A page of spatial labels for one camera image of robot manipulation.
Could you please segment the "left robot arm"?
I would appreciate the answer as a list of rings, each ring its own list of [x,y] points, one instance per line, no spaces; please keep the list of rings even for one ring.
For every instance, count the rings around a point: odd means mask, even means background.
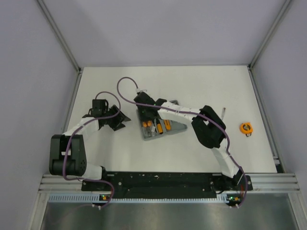
[[[75,176],[78,180],[90,179],[98,190],[107,188],[109,179],[103,175],[103,166],[87,162],[85,142],[102,127],[109,126],[113,131],[125,128],[128,118],[116,106],[109,106],[106,99],[93,99],[92,108],[80,122],[63,134],[51,138],[49,172],[52,175]]]

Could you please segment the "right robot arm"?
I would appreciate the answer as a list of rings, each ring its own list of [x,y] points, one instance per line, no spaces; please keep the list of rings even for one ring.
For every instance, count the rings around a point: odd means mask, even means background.
[[[225,186],[234,190],[241,185],[243,173],[229,152],[226,125],[210,106],[201,109],[182,107],[161,98],[155,101],[144,92],[137,93],[134,102],[145,120],[157,118],[191,125],[200,144],[212,150],[225,176]]]

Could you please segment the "orange pliers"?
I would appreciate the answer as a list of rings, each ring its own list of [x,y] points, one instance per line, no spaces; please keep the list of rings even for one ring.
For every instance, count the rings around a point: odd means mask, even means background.
[[[151,120],[142,123],[142,130],[144,138],[152,138],[156,135],[156,128]]]

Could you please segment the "grey plastic tool case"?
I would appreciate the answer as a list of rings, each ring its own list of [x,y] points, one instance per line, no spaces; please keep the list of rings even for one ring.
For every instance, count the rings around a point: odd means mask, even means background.
[[[137,106],[136,114],[144,141],[184,132],[188,128],[187,125],[176,121],[163,120],[157,108]]]

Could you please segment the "orange tape measure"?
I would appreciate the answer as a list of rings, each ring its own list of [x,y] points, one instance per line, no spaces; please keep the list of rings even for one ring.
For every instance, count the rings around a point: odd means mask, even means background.
[[[250,137],[253,133],[253,127],[250,122],[242,123],[239,127],[240,132],[246,137]]]

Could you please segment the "orange utility knife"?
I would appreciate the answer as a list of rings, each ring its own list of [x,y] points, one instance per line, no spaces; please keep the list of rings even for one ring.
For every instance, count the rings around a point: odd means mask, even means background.
[[[167,132],[171,131],[171,123],[169,120],[164,120],[164,125],[165,125]]]

